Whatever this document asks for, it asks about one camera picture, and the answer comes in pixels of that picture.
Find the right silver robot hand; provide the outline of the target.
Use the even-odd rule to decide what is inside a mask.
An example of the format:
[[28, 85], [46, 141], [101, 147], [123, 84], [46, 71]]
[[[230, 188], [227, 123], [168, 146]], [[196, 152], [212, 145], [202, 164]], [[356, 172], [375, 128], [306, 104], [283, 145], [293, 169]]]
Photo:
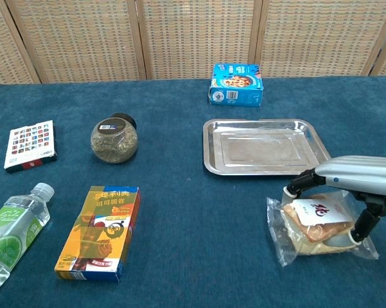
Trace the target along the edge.
[[360, 244], [386, 216], [386, 157], [345, 155], [331, 158], [313, 169], [307, 169], [283, 187], [282, 202], [300, 197], [305, 190], [327, 185], [350, 192], [366, 204], [355, 225], [341, 246]]

